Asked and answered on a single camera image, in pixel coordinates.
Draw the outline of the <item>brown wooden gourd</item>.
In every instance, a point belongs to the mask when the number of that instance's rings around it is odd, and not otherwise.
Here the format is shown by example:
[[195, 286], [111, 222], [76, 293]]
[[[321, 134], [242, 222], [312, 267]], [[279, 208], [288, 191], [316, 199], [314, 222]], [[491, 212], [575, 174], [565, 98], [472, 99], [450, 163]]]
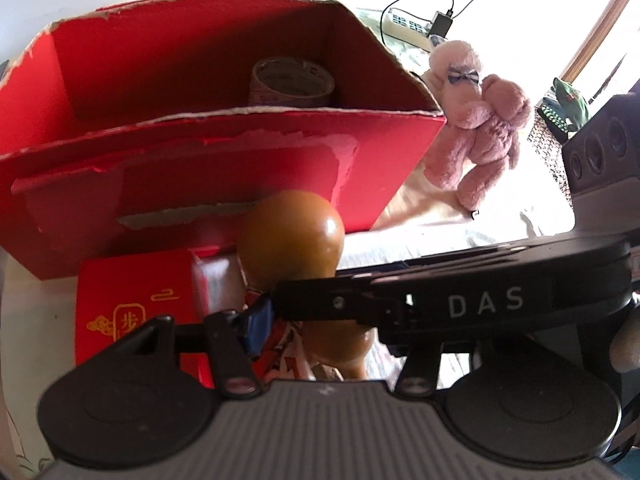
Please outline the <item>brown wooden gourd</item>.
[[[247, 214], [236, 248], [248, 287], [272, 292], [285, 281], [333, 278], [344, 238], [343, 220], [325, 198], [284, 191]], [[364, 358], [373, 341], [373, 330], [354, 321], [302, 323], [308, 362], [333, 367], [347, 380], [367, 377]]]

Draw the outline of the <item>patterned brown blanket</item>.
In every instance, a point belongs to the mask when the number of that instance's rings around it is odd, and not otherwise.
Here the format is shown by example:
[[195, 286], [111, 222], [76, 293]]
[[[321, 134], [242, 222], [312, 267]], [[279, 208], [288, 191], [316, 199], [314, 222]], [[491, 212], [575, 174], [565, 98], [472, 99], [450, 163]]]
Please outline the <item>patterned brown blanket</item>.
[[573, 210], [570, 185], [565, 170], [562, 146], [539, 110], [535, 110], [532, 126], [526, 134], [527, 172], [529, 187], [536, 193], [537, 200], [550, 200], [560, 208], [560, 200], [565, 208]]

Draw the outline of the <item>small red gift box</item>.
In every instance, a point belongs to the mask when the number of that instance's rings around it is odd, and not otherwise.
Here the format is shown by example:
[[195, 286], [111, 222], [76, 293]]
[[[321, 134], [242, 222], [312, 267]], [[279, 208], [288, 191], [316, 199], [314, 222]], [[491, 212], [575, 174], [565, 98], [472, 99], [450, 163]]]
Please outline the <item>small red gift box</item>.
[[238, 259], [203, 260], [187, 249], [86, 260], [75, 307], [75, 363], [86, 362], [160, 315], [196, 324], [241, 310], [246, 292]]

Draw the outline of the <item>pink plush bunny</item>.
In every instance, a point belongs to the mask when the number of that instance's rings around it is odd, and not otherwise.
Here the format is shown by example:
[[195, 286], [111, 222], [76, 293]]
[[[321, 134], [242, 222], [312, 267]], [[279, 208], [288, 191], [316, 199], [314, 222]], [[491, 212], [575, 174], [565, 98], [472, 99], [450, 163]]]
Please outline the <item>pink plush bunny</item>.
[[523, 89], [495, 74], [480, 76], [467, 42], [445, 41], [430, 55], [423, 80], [446, 117], [424, 159], [424, 176], [453, 192], [475, 214], [488, 192], [520, 159], [520, 132], [532, 116]]

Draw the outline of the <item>black power adapter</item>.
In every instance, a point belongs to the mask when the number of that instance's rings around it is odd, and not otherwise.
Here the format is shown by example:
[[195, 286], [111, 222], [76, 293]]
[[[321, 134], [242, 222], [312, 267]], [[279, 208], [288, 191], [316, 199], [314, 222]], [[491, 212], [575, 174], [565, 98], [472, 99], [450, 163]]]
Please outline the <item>black power adapter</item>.
[[437, 11], [432, 19], [432, 24], [428, 36], [439, 36], [445, 38], [447, 32], [452, 25], [452, 11], [449, 10], [445, 13]]

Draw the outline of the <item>white power strip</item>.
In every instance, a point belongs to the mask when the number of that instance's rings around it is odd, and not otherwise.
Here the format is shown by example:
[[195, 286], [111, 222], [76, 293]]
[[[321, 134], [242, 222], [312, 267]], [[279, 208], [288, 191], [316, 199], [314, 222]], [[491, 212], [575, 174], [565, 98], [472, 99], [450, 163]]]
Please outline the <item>white power strip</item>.
[[382, 16], [381, 32], [384, 37], [410, 44], [427, 52], [433, 49], [428, 33], [431, 31], [430, 21], [422, 20], [397, 8], [388, 9]]

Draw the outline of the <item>large red cardboard box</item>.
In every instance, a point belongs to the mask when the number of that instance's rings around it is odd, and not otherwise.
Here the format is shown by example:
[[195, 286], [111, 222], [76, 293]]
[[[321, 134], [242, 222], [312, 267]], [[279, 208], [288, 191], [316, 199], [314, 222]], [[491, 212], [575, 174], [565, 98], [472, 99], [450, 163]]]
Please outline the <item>large red cardboard box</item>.
[[[249, 106], [265, 58], [325, 68], [325, 107]], [[317, 193], [378, 218], [444, 124], [352, 12], [314, 0], [143, 0], [54, 23], [1, 83], [1, 245], [37, 278], [87, 258], [231, 245], [239, 206]]]

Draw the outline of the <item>roll of packing tape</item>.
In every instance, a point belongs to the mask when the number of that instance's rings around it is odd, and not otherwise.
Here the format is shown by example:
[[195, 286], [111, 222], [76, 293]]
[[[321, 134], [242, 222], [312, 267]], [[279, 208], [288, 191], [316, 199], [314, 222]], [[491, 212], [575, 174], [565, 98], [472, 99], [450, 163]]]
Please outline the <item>roll of packing tape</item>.
[[265, 58], [252, 68], [249, 106], [325, 107], [335, 90], [333, 76], [301, 58]]

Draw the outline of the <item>wooden door frame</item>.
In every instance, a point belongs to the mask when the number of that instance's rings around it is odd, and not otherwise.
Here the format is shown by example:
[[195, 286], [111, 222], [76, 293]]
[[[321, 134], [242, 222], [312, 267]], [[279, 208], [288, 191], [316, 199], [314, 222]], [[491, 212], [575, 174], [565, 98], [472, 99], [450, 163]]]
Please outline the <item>wooden door frame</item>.
[[567, 82], [576, 80], [592, 60], [593, 55], [600, 49], [630, 2], [631, 0], [610, 0], [608, 2], [600, 18], [598, 18], [582, 45], [562, 71], [560, 76], [562, 80]]

